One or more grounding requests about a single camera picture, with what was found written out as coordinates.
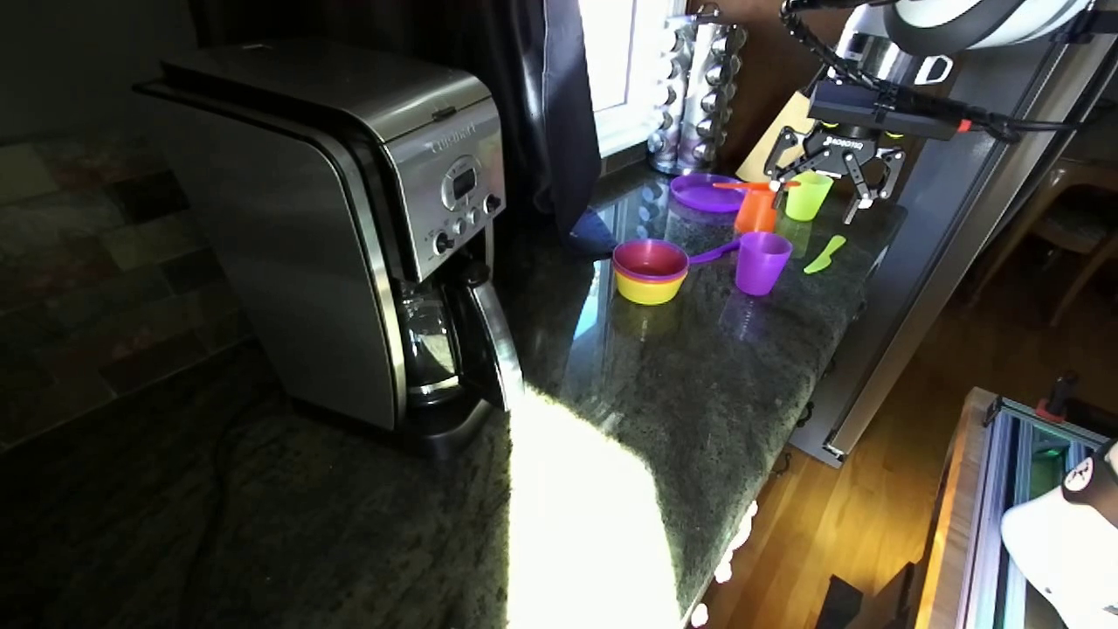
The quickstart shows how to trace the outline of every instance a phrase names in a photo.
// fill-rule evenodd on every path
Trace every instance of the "kitchen counter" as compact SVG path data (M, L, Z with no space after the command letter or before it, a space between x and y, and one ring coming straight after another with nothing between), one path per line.
M627 179L582 235L731 239L658 196ZM885 222L820 275L797 258L769 300L724 261L663 309L503 223L514 415L422 463L290 404L241 347L0 463L21 572L4 626L680 626L855 317ZM827 235L793 239L811 257Z

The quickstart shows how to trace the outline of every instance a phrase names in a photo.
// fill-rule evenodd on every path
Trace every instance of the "tile backsplash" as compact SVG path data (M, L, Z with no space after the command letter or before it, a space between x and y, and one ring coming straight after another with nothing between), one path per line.
M246 338L139 129L0 147L0 451Z

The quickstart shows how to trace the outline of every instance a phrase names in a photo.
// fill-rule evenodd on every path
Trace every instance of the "window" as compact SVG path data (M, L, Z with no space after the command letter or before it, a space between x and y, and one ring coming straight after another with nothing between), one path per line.
M579 0L600 158L658 129L666 79L666 17L680 0Z

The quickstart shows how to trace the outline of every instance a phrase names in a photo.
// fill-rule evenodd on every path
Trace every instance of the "stainless steel coffee maker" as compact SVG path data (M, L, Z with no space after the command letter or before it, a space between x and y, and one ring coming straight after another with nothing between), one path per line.
M298 39L172 60L139 95L295 399L438 449L514 407L498 117L473 75Z

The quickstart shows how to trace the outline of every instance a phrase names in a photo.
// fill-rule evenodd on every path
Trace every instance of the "green cup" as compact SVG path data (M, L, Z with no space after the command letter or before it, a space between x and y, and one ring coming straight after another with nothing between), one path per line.
M827 174L804 172L804 174L797 174L793 186L787 189L787 206L783 206L783 214L787 214L788 222L806 223L806 222L815 222L815 214L825 206L827 192L830 192L830 179L827 179Z

